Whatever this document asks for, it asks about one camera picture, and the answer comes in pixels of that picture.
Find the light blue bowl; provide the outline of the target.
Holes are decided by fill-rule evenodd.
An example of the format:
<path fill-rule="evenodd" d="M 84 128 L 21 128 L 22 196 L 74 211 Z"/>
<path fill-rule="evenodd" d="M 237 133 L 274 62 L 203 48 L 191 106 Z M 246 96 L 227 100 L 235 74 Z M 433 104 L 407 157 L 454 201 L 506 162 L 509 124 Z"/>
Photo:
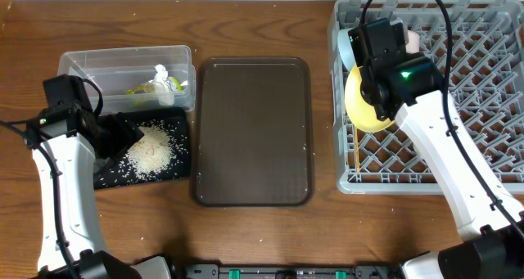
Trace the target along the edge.
<path fill-rule="evenodd" d="M 355 66 L 355 54 L 352 47 L 350 29 L 341 29 L 337 34 L 337 49 L 344 67 L 351 71 Z"/>

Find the pink white bowl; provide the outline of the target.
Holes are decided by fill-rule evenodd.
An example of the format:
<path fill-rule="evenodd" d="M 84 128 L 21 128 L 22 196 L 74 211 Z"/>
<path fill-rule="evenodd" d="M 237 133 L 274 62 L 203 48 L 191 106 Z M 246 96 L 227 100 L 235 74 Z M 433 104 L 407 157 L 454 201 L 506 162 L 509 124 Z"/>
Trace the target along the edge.
<path fill-rule="evenodd" d="M 420 36 L 418 33 L 409 30 L 407 32 L 406 52 L 409 54 L 420 52 Z"/>

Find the yellow snack wrapper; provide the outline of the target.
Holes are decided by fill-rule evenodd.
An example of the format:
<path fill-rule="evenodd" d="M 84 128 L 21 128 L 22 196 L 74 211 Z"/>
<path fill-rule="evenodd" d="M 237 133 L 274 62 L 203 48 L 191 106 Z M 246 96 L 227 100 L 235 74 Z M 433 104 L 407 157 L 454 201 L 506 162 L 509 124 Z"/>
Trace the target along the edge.
<path fill-rule="evenodd" d="M 171 83 L 172 83 L 174 92 L 182 92 L 188 86 L 187 81 L 180 82 L 179 80 L 177 80 L 175 77 L 172 77 L 172 76 L 169 76 L 169 78 L 171 79 Z M 155 93 L 155 89 L 153 87 L 153 79 L 145 83 L 142 83 L 135 88 L 130 88 L 124 91 L 125 95 L 138 95 L 138 94 L 145 94 L 145 93 Z"/>

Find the white tissue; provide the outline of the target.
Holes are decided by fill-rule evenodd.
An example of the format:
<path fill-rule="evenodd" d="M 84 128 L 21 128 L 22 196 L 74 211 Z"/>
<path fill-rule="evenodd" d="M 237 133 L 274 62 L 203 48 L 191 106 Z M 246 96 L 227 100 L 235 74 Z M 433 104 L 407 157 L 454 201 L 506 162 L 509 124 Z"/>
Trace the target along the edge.
<path fill-rule="evenodd" d="M 159 64 L 155 66 L 156 74 L 153 79 L 153 87 L 161 106 L 172 106 L 174 104 L 174 94 L 171 79 L 166 68 Z"/>

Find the yellow plate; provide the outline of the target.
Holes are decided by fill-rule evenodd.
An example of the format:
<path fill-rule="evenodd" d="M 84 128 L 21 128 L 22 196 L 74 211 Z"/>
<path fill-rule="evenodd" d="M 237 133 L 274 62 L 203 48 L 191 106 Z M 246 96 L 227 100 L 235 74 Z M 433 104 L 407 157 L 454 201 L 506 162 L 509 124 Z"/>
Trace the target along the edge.
<path fill-rule="evenodd" d="M 377 118 L 374 107 L 364 100 L 360 92 L 361 83 L 360 69 L 354 65 L 346 79 L 344 93 L 346 113 L 350 122 L 366 133 L 376 133 L 393 125 L 394 120 L 381 121 Z"/>

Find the wooden chopstick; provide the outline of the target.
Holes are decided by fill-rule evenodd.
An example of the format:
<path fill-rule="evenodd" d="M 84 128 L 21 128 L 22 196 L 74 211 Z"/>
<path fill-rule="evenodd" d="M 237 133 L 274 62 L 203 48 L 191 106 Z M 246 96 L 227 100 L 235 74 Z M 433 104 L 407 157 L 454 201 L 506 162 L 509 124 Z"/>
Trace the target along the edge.
<path fill-rule="evenodd" d="M 354 132 L 354 146 L 355 146 L 355 172 L 360 173 L 359 130 L 354 127 L 353 132 Z"/>

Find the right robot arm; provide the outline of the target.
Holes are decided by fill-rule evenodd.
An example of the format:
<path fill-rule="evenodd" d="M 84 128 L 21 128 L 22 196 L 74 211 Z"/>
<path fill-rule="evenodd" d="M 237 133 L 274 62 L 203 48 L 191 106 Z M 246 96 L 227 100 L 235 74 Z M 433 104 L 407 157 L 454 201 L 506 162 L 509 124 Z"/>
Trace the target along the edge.
<path fill-rule="evenodd" d="M 409 138 L 444 193 L 462 240 L 404 262 L 403 277 L 522 277 L 522 203 L 470 137 L 435 64 L 407 52 L 400 22 L 344 29 L 337 41 L 349 73 L 344 100 L 350 122 L 366 133 L 396 125 Z"/>

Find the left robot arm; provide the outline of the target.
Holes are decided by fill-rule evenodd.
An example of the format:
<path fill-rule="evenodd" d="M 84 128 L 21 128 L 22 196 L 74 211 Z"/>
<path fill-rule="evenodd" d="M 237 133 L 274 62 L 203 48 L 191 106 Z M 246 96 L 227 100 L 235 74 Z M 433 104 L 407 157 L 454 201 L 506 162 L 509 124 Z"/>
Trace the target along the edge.
<path fill-rule="evenodd" d="M 42 275 L 85 278 L 108 258 L 94 192 L 97 158 L 122 155 L 143 133 L 124 114 L 97 117 L 90 109 L 55 106 L 26 124 L 27 144 L 40 178 Z"/>

